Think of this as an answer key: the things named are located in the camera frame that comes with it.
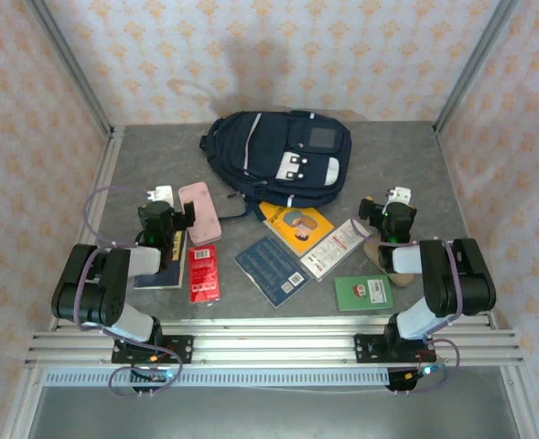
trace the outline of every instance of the red card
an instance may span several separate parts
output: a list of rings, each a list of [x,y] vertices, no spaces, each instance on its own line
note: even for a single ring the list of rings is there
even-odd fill
[[[189,249],[189,301],[208,302],[221,298],[215,245]]]

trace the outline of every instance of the navy blue backpack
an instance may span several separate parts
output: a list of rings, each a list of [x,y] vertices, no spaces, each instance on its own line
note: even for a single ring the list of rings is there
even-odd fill
[[[219,119],[200,148],[222,180],[245,196],[311,208],[332,201],[349,167],[350,132],[313,112],[237,112]]]

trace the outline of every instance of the pink pencil case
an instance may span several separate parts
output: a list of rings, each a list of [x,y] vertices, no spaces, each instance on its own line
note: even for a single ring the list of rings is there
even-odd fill
[[[182,206],[190,201],[194,202],[196,221],[193,227],[188,228],[189,238],[194,245],[205,245],[219,240],[222,236],[221,224],[206,183],[184,186],[178,191],[178,196]]]

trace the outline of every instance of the patterned wallpaper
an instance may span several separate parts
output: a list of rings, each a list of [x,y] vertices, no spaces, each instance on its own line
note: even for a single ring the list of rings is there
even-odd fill
[[[49,0],[111,123],[434,120],[498,0]]]
[[[517,6],[442,145],[539,390],[539,0]]]
[[[22,0],[0,0],[0,432],[104,140]]]

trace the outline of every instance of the beige shoe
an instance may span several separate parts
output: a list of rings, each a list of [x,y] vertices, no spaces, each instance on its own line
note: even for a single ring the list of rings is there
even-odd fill
[[[368,256],[368,258],[377,265],[379,270],[381,270],[383,273],[387,274],[389,276],[389,279],[392,280],[394,284],[397,286],[407,286],[415,279],[415,274],[409,273],[409,274],[403,274],[403,273],[388,273],[386,272],[381,265],[379,265],[379,246],[373,242],[365,242],[362,246],[362,249],[364,250],[364,254]]]

